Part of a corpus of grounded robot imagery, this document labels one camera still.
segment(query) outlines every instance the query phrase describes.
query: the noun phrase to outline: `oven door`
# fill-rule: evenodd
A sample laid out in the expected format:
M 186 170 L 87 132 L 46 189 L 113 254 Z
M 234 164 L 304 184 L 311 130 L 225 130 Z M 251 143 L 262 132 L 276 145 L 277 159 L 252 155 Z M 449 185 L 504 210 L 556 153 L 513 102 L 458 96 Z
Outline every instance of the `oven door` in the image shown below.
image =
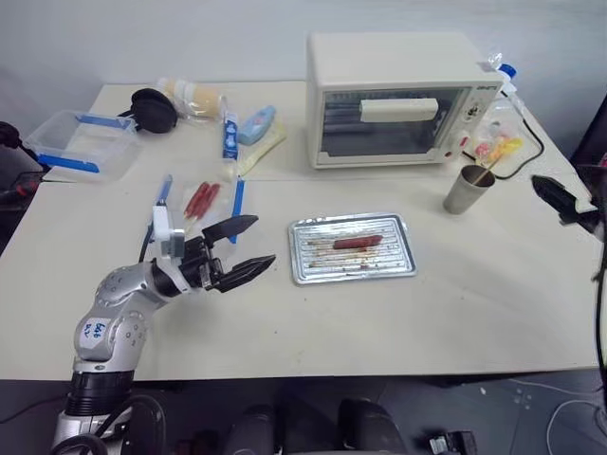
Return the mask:
M 319 165 L 445 161 L 439 153 L 469 87 L 325 92 Z

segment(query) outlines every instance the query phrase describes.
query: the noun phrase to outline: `clear plastic box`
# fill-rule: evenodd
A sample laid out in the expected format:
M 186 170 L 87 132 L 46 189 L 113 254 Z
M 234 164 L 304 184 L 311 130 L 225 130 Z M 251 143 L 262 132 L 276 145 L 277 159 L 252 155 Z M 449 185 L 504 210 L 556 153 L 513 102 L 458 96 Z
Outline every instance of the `clear plastic box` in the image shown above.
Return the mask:
M 38 161 L 104 178 L 120 178 L 138 155 L 132 118 L 60 111 L 24 141 Z

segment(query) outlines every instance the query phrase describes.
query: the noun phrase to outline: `metal cup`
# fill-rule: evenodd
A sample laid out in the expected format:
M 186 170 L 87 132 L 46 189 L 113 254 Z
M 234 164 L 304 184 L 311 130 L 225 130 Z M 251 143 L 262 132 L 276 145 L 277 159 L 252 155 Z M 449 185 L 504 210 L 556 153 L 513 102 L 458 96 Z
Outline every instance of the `metal cup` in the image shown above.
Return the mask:
M 449 213 L 459 215 L 474 204 L 495 183 L 495 175 L 486 173 L 475 185 L 472 183 L 484 172 L 485 168 L 471 164 L 464 166 L 453 183 L 451 191 L 443 201 L 443 207 Z

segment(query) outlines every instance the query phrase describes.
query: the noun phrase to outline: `blue lid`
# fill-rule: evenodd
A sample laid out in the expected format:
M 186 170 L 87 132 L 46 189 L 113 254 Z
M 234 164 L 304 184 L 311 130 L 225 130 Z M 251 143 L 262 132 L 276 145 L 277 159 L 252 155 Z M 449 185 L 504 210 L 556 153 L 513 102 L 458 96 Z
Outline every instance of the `blue lid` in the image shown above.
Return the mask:
M 510 66 L 509 64 L 502 64 L 498 69 L 500 71 L 504 71 L 508 76 L 510 76 L 510 79 L 516 76 L 516 69 L 514 69 L 514 66 Z

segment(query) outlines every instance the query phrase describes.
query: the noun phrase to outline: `sausage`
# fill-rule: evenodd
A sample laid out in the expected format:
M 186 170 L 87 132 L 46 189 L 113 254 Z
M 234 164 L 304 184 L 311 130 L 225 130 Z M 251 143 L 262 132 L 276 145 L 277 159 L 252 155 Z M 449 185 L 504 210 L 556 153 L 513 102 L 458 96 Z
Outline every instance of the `sausage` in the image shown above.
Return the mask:
M 221 185 L 218 183 L 213 183 L 211 188 L 205 193 L 204 199 L 194 209 L 193 216 L 197 220 L 205 216 L 205 213 L 207 213 L 207 210 L 211 207 L 212 201 L 215 200 L 215 196 L 217 196 L 217 193 L 219 193 L 220 188 Z
M 365 248 L 367 246 L 377 246 L 383 239 L 382 235 L 369 235 L 367 237 L 358 237 L 356 239 L 343 239 L 333 242 L 333 249 L 347 248 Z
M 196 190 L 192 196 L 192 199 L 190 199 L 188 207 L 186 207 L 185 211 L 183 212 L 183 214 L 186 215 L 186 218 L 190 218 L 193 215 L 196 206 L 204 199 L 210 187 L 211 185 L 209 185 L 209 182 L 203 182 L 200 184 L 198 190 Z

